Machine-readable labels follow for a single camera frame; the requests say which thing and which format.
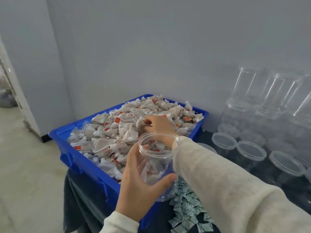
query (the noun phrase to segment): white wall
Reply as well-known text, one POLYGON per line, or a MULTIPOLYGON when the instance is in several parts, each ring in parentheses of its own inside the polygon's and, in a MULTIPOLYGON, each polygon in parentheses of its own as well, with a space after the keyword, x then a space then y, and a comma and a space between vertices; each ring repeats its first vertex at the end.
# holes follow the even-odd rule
POLYGON ((311 70, 311 0, 47 3, 76 118, 157 93, 214 131, 238 65, 311 70))
POLYGON ((0 0, 0 35, 39 135, 72 122, 46 0, 0 0))

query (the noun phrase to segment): left hand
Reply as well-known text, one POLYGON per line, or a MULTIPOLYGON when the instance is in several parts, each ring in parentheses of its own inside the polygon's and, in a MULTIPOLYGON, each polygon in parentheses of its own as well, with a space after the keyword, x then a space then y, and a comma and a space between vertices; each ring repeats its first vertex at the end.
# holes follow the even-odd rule
POLYGON ((116 207, 117 212, 136 222, 139 222, 146 215, 155 200, 177 179, 177 175, 171 173, 154 185, 146 184, 140 177, 144 168, 145 161, 142 161, 143 159, 137 142, 127 156, 116 207))

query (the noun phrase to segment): floor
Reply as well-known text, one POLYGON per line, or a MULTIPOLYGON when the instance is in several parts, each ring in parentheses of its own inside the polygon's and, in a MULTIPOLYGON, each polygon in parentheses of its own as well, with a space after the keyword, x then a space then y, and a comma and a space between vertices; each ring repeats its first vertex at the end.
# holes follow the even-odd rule
POLYGON ((0 231, 61 233, 66 166, 53 141, 41 143, 18 108, 0 108, 0 231))

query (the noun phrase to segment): blue plastic crate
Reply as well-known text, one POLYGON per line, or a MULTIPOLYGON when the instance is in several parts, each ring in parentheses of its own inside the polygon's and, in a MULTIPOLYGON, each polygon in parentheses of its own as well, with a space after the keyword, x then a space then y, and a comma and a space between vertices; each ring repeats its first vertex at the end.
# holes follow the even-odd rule
MULTIPOLYGON (((152 94, 145 94, 140 97, 134 98, 129 101, 134 101, 136 99, 141 99, 142 97, 151 97, 152 94)), ((124 104, 119 104, 116 106, 113 106, 109 109, 103 110, 101 112, 98 112, 96 114, 93 114, 91 116, 88 116, 86 118, 80 119, 76 122, 67 124, 65 126, 59 127, 49 133, 49 136, 56 141, 58 144, 59 150, 61 152, 60 160, 63 161, 64 164, 68 166, 71 170, 75 171, 76 173, 82 174, 86 173, 88 176, 90 176, 93 180, 95 180, 97 183, 102 185, 102 187, 105 190, 105 194, 107 197, 107 204, 111 206, 111 208, 115 209, 118 201, 118 196, 120 192, 120 184, 117 183, 114 179, 112 179, 109 175, 107 175, 104 171, 102 171, 99 167, 97 167, 92 161, 88 160, 86 157, 84 157, 81 153, 79 153, 77 150, 75 150, 68 142, 66 141, 67 138, 70 136, 71 131, 78 127, 78 129, 81 129, 84 122, 88 121, 90 122, 92 118, 94 118, 97 114, 102 114, 104 112, 109 113, 109 111, 114 109, 120 109, 121 106, 124 104)), ((193 107, 193 110, 197 113, 203 113, 204 118, 208 116, 208 112, 199 108, 193 107)), ((189 138, 196 141, 196 139, 200 136, 202 132, 202 124, 203 120, 200 121, 191 134, 189 135, 189 138)), ((147 228, 153 217, 156 215, 158 208, 160 207, 161 203, 155 203, 152 208, 149 210, 149 212, 144 216, 144 218, 140 221, 140 228, 145 229, 147 228)))

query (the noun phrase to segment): tea bag pile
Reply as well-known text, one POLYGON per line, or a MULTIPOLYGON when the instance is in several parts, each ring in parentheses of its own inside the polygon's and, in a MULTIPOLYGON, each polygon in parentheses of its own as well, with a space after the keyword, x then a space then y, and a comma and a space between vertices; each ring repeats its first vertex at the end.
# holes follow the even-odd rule
POLYGON ((199 233, 214 231, 213 220, 184 180, 178 182, 176 198, 171 200, 170 205, 174 206, 176 215, 176 217, 169 220, 173 227, 172 233, 187 233, 194 225, 197 226, 199 233), (204 213, 203 220, 205 223, 199 223, 197 220, 196 217, 200 213, 204 213))
MULTIPOLYGON (((85 122, 82 129, 73 129, 67 141, 108 175, 121 182, 127 154, 144 133, 144 119, 147 115, 167 118, 182 136, 188 136, 204 118, 203 114, 192 111, 188 101, 182 107, 177 102, 170 103, 163 96, 154 95, 129 101, 109 114, 96 115, 90 123, 85 122)), ((159 142, 155 142, 151 148, 156 152, 167 149, 159 142)))

